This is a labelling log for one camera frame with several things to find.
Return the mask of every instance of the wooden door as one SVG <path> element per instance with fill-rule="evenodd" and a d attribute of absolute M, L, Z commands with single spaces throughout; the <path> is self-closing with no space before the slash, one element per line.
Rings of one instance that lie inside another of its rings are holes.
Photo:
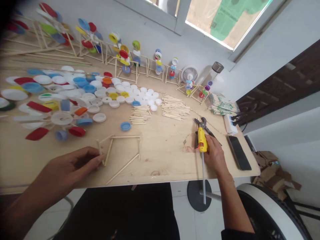
<path fill-rule="evenodd" d="M 320 40 L 272 74 L 237 103 L 242 126 L 320 90 Z"/>

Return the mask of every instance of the power strip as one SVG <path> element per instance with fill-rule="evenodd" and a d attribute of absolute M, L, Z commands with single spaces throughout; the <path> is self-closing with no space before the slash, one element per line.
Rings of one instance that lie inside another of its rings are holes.
<path fill-rule="evenodd" d="M 233 120 L 229 114 L 224 115 L 224 123 L 226 124 L 227 133 L 235 135 L 238 133 L 237 126 L 233 125 Z"/>

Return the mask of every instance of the black phone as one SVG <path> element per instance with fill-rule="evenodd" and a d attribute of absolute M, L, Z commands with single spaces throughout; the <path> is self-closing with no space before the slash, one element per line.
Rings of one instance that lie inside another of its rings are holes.
<path fill-rule="evenodd" d="M 228 142 L 230 144 L 233 156 L 237 161 L 238 167 L 241 170 L 251 170 L 249 161 L 246 155 L 244 154 L 244 151 L 240 145 L 238 138 L 234 136 L 228 136 Z"/>

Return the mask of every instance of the right hand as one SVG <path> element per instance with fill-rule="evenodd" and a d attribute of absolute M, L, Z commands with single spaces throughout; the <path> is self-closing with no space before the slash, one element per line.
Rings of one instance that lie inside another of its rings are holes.
<path fill-rule="evenodd" d="M 223 176 L 230 174 L 227 168 L 226 160 L 224 158 L 224 152 L 219 141 L 210 136 L 205 135 L 208 142 L 208 150 L 204 153 L 204 161 L 211 171 L 214 171 L 217 176 Z"/>

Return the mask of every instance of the left hand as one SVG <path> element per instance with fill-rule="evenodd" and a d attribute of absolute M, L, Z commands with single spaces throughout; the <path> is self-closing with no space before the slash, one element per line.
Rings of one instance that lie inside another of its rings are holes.
<path fill-rule="evenodd" d="M 68 195 L 89 173 L 96 170 L 105 155 L 93 147 L 56 157 L 49 161 L 23 193 L 29 201 L 47 209 Z"/>

